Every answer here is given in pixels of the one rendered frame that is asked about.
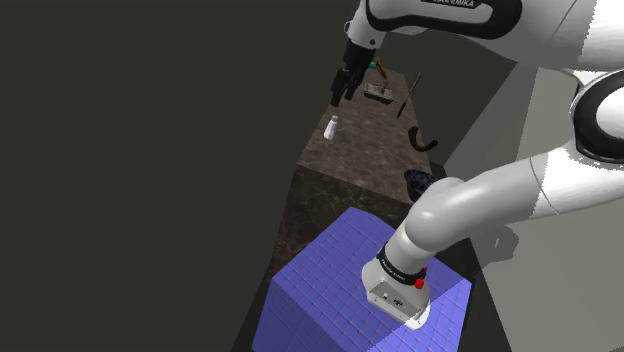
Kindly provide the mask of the black-handled knife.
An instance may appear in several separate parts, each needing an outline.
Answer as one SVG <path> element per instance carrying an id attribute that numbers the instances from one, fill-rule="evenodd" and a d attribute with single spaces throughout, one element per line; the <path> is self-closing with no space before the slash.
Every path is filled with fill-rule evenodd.
<path id="1" fill-rule="evenodd" d="M 414 91 L 416 85 L 418 84 L 420 78 L 421 78 L 421 72 L 417 72 L 417 74 L 415 75 L 415 78 L 414 78 L 414 80 L 413 80 L 413 82 L 411 84 L 411 87 L 408 90 L 408 94 L 407 94 L 406 98 L 404 99 L 404 101 L 402 102 L 401 107 L 400 107 L 399 111 L 396 114 L 396 118 L 400 118 L 400 116 L 401 116 L 404 108 L 406 107 L 408 101 L 410 100 L 411 94 L 413 93 L 413 91 Z"/>

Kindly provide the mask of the dark brown curved hook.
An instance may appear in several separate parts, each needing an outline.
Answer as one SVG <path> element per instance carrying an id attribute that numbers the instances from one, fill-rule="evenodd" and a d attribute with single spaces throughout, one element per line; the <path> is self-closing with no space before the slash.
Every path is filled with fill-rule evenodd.
<path id="1" fill-rule="evenodd" d="M 426 144 L 423 144 L 419 140 L 419 134 L 420 134 L 420 129 L 417 126 L 412 126 L 408 130 L 408 139 L 414 150 L 418 152 L 428 152 L 439 144 L 437 140 L 432 140 Z"/>

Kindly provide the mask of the brown marble counter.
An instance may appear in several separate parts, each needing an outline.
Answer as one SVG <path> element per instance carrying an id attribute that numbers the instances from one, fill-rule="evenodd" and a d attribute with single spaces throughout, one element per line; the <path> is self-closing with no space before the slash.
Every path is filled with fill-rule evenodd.
<path id="1" fill-rule="evenodd" d="M 411 204 L 404 172 L 422 170 L 441 176 L 441 166 L 426 152 L 414 150 L 408 130 L 418 124 L 410 79 L 389 70 L 394 101 L 385 105 L 366 98 L 363 89 L 351 101 L 328 107 L 296 162 L 272 258 L 264 281 L 288 264 L 350 207 L 367 211 L 396 227 Z M 333 140 L 323 137 L 331 117 L 338 120 Z"/>

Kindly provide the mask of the blue tiled robot stand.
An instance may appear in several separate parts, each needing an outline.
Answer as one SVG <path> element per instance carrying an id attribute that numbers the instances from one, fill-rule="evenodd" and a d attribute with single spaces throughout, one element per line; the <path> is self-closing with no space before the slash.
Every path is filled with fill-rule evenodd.
<path id="1" fill-rule="evenodd" d="M 458 352 L 471 284 L 441 261 L 428 263 L 420 329 L 367 300 L 362 267 L 393 231 L 356 208 L 340 215 L 272 278 L 253 352 Z"/>

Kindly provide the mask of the teal and orange utensil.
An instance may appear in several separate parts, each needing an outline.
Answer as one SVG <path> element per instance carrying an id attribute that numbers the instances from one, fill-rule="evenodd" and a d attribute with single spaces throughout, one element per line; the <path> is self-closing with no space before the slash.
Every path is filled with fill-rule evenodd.
<path id="1" fill-rule="evenodd" d="M 386 89 L 388 87 L 389 81 L 388 81 L 387 73 L 381 64 L 381 60 L 379 58 L 374 58 L 370 62 L 369 67 L 374 68 L 379 73 L 379 75 L 382 78 L 381 88 Z"/>

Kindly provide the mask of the dark blue patterned object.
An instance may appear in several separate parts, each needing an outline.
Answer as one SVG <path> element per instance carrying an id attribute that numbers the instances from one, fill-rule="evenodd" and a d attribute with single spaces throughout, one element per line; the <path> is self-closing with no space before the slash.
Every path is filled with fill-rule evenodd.
<path id="1" fill-rule="evenodd" d="M 404 172 L 406 189 L 409 199 L 416 202 L 426 190 L 435 183 L 438 178 L 434 175 L 416 169 L 409 169 Z"/>

